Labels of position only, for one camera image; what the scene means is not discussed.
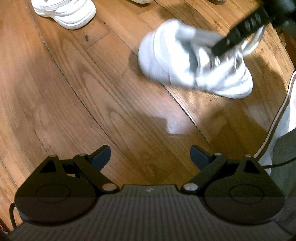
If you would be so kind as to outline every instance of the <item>floorboard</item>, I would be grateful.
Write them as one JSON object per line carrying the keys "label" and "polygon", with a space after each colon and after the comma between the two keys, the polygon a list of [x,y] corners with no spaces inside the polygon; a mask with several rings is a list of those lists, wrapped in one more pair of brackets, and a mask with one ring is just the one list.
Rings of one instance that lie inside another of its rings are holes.
{"label": "floorboard", "polygon": [[226,34],[255,0],[94,3],[94,19],[70,31],[38,16],[30,0],[0,0],[0,218],[10,229],[17,188],[49,154],[108,144],[102,173],[119,186],[180,186],[198,173],[192,144],[229,158],[255,154],[286,95],[294,68],[271,26],[245,58],[254,87],[244,99],[159,85],[139,70],[142,38],[164,21]]}

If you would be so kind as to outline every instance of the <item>black cable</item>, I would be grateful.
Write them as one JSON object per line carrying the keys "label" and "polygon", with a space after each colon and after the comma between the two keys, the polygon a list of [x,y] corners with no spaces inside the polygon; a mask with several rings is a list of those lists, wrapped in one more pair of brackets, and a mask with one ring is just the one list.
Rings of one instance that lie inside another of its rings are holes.
{"label": "black cable", "polygon": [[13,202],[9,206],[9,217],[10,217],[10,221],[11,221],[11,225],[12,225],[13,229],[16,229],[17,228],[17,224],[15,223],[15,217],[13,215],[14,208],[15,208],[15,203]]}
{"label": "black cable", "polygon": [[281,167],[281,166],[289,164],[290,162],[295,161],[295,160],[296,160],[296,157],[294,157],[294,158],[292,158],[292,159],[290,159],[288,161],[284,161],[284,162],[277,163],[277,164],[265,165],[265,166],[262,166],[262,167],[264,169],[274,168],[274,167]]}

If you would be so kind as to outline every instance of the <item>gray fabric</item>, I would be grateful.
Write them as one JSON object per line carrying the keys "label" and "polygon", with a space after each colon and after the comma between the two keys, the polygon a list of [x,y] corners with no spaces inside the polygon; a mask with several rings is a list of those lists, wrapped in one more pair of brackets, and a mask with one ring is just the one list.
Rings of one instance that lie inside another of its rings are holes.
{"label": "gray fabric", "polygon": [[[296,129],[276,140],[272,156],[272,164],[296,157]],[[282,167],[272,168],[270,177],[284,192],[285,196],[296,197],[296,161]]]}

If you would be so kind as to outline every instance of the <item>white fabric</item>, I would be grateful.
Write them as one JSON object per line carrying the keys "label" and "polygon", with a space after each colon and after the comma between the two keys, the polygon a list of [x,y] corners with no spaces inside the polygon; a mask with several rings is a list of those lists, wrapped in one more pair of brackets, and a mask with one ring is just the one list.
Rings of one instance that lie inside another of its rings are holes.
{"label": "white fabric", "polygon": [[243,60],[247,42],[219,59],[211,54],[211,47],[222,38],[218,33],[184,25],[177,19],[168,20],[142,40],[140,68],[145,76],[163,84],[229,98],[246,97],[253,87]]}
{"label": "white fabric", "polygon": [[[296,75],[296,72],[293,73],[292,77],[291,77],[291,81],[289,84],[289,88],[288,88],[288,92],[287,92],[287,96],[284,100],[283,105],[281,106],[278,114],[276,115],[272,126],[270,128],[270,131],[266,137],[265,142],[263,143],[263,145],[261,146],[261,148],[259,149],[259,151],[254,155],[254,157],[256,158],[260,152],[262,151],[262,149],[265,147],[266,142],[268,141],[272,130],[274,129],[274,125],[276,124],[280,113],[282,112],[282,109],[284,108],[285,104],[287,101],[289,101],[288,106],[286,107],[279,123],[278,126],[276,127],[275,132],[273,133],[272,139],[268,145],[268,148],[266,149],[266,152],[263,154],[263,156],[260,158],[259,163],[263,166],[265,165],[271,165],[272,164],[272,157],[273,157],[273,149],[274,149],[274,145],[276,143],[276,140],[287,134],[288,132],[292,131],[295,129],[296,127],[296,84],[294,84],[293,86],[291,86],[293,84],[292,79],[294,77],[294,75]],[[271,173],[271,169],[266,169],[266,172],[268,174]]]}
{"label": "white fabric", "polygon": [[86,25],[96,14],[91,0],[32,0],[35,12],[51,17],[67,29],[78,29]]}

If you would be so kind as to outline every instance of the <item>wood grain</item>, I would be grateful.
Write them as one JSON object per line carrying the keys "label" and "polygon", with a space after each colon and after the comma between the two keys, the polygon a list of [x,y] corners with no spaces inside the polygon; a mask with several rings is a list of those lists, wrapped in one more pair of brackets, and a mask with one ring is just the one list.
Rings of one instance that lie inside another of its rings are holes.
{"label": "wood grain", "polygon": [[150,3],[140,4],[133,2],[131,0],[119,0],[120,3],[125,5],[129,10],[134,12],[136,15],[139,15],[140,13],[143,13],[145,11],[148,11],[149,9],[153,9],[154,7],[158,6],[158,4],[155,1],[152,1]]}
{"label": "wood grain", "polygon": [[102,173],[121,186],[181,185],[198,173],[192,144],[229,158],[256,153],[294,70],[268,26],[245,58],[254,88],[244,99],[164,87],[140,72],[141,40],[164,21],[225,35],[255,0],[94,0],[96,16],[75,31],[35,14],[30,0],[0,3],[0,217],[9,228],[17,188],[49,154],[71,158],[108,144]]}
{"label": "wood grain", "polygon": [[143,78],[137,56],[117,35],[91,46],[91,58],[68,31],[35,20],[75,93],[141,175],[180,185],[197,173],[190,146],[212,152],[210,146],[165,88]]}
{"label": "wood grain", "polygon": [[71,31],[75,36],[83,49],[87,49],[92,46],[95,42],[100,40],[102,37],[110,33],[110,30],[106,24],[95,15],[95,17],[83,28]]}

